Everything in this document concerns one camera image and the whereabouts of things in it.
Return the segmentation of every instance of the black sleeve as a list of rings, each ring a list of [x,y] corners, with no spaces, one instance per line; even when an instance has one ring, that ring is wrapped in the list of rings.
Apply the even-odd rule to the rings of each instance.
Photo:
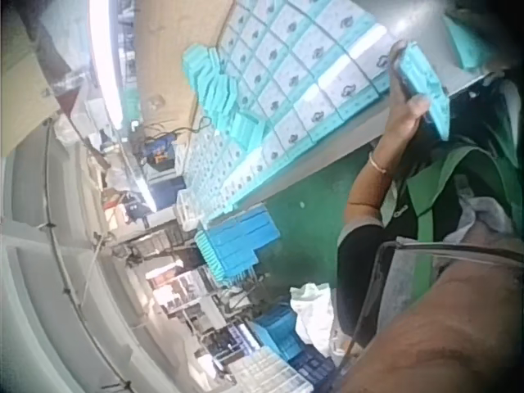
[[[367,224],[351,231],[338,247],[337,261],[337,316],[342,331],[353,336],[360,310],[373,270],[378,247],[384,242],[384,228]],[[366,346],[377,331],[377,316],[380,304],[360,328],[356,341]]]

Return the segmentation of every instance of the apron strap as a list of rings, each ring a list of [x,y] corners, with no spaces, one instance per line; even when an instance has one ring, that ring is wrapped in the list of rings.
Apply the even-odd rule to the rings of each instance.
[[[458,147],[446,158],[421,170],[408,179],[408,190],[413,203],[413,209],[418,217],[418,240],[420,242],[435,241],[433,232],[433,208],[436,199],[442,193],[445,185],[453,176],[459,165],[463,164],[493,189],[501,205],[506,205],[506,212],[512,216],[518,226],[522,217],[522,194],[520,181],[515,169],[505,159],[495,159],[479,147]],[[419,299],[431,286],[432,257],[420,255],[414,270],[412,297]]]

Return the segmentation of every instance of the woman's arm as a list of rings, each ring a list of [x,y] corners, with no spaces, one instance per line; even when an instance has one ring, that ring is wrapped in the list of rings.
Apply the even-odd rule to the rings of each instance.
[[[420,117],[431,105],[422,95],[406,100],[402,92],[395,64],[405,46],[406,42],[399,41],[390,52],[390,113],[386,129],[368,163],[353,183],[346,205],[346,224],[363,217],[381,219],[380,208],[390,188],[391,175],[417,132]]]

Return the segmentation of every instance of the gold bracelet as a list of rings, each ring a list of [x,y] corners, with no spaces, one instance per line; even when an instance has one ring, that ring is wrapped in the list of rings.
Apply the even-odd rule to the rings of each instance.
[[[372,167],[375,168],[377,171],[379,171],[381,174],[387,174],[387,170],[385,170],[384,168],[381,168],[380,166],[378,166],[378,164],[373,159],[373,152],[372,151],[369,152],[369,164],[371,164]]]

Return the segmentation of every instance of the factory floor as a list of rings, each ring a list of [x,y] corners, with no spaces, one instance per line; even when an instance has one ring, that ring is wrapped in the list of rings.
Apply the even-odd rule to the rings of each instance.
[[[307,282],[335,283],[337,238],[356,176],[368,159],[366,145],[266,202],[281,238],[257,251],[266,284],[284,295]]]

